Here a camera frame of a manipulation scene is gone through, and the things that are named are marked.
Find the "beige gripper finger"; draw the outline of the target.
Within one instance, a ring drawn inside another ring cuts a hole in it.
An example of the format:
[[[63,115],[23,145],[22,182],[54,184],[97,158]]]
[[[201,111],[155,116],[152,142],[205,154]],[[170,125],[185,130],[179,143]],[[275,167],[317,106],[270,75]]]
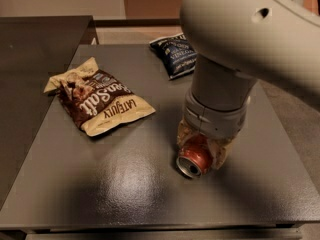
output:
[[[178,125],[177,145],[182,148],[185,142],[196,134],[196,130],[191,127],[185,119],[182,119]]]
[[[229,153],[231,152],[234,139],[209,139],[207,141],[209,151],[213,158],[212,168],[220,169],[226,162]]]

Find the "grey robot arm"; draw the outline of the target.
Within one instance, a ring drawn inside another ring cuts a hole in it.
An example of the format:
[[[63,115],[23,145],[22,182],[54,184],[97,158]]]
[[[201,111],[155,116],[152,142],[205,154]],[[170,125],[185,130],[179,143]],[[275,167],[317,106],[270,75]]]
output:
[[[258,80],[319,106],[319,20],[302,4],[183,0],[181,27],[197,52],[177,136],[176,163],[185,174],[197,177],[223,165]]]

